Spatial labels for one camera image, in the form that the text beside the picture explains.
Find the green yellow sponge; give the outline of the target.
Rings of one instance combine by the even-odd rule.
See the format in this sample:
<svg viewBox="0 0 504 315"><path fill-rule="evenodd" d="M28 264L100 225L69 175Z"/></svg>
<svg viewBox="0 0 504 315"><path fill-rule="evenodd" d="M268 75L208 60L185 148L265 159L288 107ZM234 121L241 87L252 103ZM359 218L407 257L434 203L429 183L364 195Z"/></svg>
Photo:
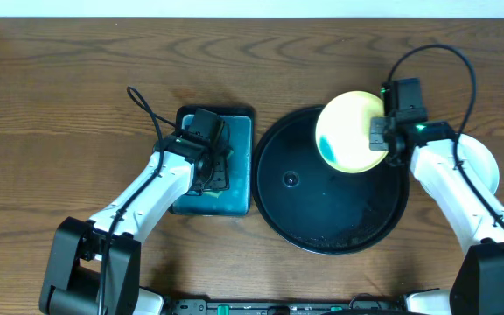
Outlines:
<svg viewBox="0 0 504 315"><path fill-rule="evenodd" d="M231 148L228 148L215 157L211 178L204 184L201 190L203 194L218 198L230 188L228 160L233 155L233 152Z"/></svg>

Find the yellow plate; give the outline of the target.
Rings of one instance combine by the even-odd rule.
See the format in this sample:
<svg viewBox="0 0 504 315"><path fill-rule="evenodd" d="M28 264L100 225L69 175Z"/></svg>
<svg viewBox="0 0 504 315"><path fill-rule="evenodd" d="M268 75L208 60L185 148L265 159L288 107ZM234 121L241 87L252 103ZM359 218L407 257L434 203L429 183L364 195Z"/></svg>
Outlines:
<svg viewBox="0 0 504 315"><path fill-rule="evenodd" d="M380 98L364 91L340 94L327 103L315 126L318 152L333 169L360 173L377 166L388 154L371 150L371 119L384 116Z"/></svg>

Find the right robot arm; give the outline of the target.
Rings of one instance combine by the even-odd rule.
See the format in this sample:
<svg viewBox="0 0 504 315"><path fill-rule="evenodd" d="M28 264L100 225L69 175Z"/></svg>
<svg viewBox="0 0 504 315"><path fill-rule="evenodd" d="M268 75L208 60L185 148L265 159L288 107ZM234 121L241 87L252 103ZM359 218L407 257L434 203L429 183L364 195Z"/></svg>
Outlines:
<svg viewBox="0 0 504 315"><path fill-rule="evenodd" d="M495 197L498 167L479 141L447 122L370 121L369 147L409 166L435 200L465 255L449 290L405 296L408 312L504 314L504 206Z"/></svg>

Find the light blue plate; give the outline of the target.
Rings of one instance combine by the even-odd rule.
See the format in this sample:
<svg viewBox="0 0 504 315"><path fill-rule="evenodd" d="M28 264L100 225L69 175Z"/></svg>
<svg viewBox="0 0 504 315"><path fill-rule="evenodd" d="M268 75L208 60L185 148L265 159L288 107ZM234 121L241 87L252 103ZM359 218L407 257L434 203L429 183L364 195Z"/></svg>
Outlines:
<svg viewBox="0 0 504 315"><path fill-rule="evenodd" d="M463 134L458 141L458 152L474 169L488 190L495 194L500 183L500 170L492 152L482 142L466 134Z"/></svg>

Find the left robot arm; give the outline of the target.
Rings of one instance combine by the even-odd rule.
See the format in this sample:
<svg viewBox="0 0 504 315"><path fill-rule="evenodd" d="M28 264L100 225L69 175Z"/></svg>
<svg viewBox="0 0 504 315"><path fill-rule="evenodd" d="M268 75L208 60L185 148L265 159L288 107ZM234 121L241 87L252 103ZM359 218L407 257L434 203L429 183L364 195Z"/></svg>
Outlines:
<svg viewBox="0 0 504 315"><path fill-rule="evenodd" d="M38 307L44 314L159 314L164 298L140 285L142 246L182 195L215 178L227 147L168 136L140 175L89 220L58 226Z"/></svg>

